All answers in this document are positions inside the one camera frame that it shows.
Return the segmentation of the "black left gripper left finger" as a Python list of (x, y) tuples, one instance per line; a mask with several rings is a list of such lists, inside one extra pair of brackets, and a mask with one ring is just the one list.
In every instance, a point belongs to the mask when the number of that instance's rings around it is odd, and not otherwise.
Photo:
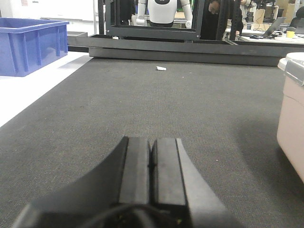
[(13, 227), (76, 228), (120, 204), (148, 204), (149, 155), (146, 138), (124, 136), (86, 175), (28, 203)]

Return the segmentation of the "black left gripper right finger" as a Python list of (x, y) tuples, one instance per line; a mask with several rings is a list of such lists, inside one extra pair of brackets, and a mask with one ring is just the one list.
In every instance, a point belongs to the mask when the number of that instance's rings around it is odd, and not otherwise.
[(203, 179), (181, 139), (160, 138), (152, 147), (152, 202), (168, 210), (183, 228), (240, 228)]

